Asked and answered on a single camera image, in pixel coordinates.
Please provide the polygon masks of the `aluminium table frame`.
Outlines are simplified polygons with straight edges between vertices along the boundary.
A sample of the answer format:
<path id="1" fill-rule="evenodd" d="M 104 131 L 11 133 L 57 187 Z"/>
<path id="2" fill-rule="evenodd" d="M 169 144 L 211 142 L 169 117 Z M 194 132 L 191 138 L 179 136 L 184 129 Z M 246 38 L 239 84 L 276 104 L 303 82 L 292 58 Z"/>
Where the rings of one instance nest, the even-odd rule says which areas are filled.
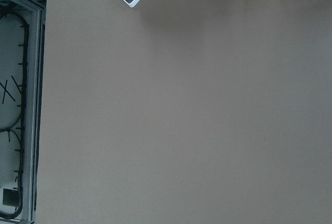
<path id="1" fill-rule="evenodd" d="M 1 223 L 35 223 L 45 7 L 1 0 Z"/>

